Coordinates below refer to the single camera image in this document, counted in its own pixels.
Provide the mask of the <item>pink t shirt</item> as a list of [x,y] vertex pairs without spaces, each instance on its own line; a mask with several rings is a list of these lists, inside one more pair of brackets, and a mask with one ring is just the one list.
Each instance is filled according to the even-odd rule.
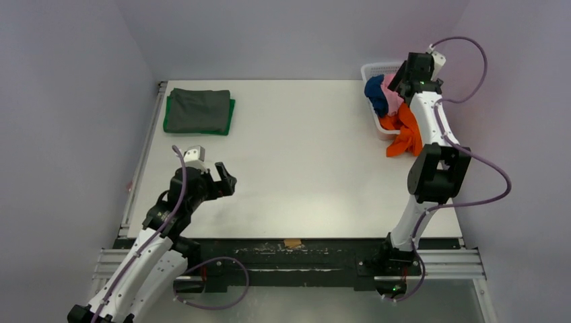
[[389,85],[392,82],[394,76],[394,73],[384,74],[384,79],[380,85],[380,88],[387,100],[387,116],[396,115],[399,107],[402,105],[402,103],[404,103],[403,99],[396,92],[389,89]]

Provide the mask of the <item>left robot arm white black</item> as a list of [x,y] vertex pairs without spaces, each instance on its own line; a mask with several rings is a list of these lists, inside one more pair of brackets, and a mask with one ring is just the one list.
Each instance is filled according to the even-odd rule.
[[176,277],[200,269],[200,245],[181,233],[200,204],[234,194],[237,179],[222,162],[215,168],[218,181],[209,170],[175,171],[119,267],[86,306],[72,307],[68,322],[136,322]]

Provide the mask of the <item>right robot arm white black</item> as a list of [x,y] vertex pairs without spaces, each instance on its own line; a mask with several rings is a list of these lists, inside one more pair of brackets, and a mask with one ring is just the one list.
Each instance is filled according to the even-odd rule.
[[410,196],[404,213],[374,259],[388,274],[416,261],[419,237],[433,214],[458,195],[471,161],[459,150],[442,108],[437,74],[444,62],[437,52],[411,52],[389,84],[409,106],[424,146],[407,176]]

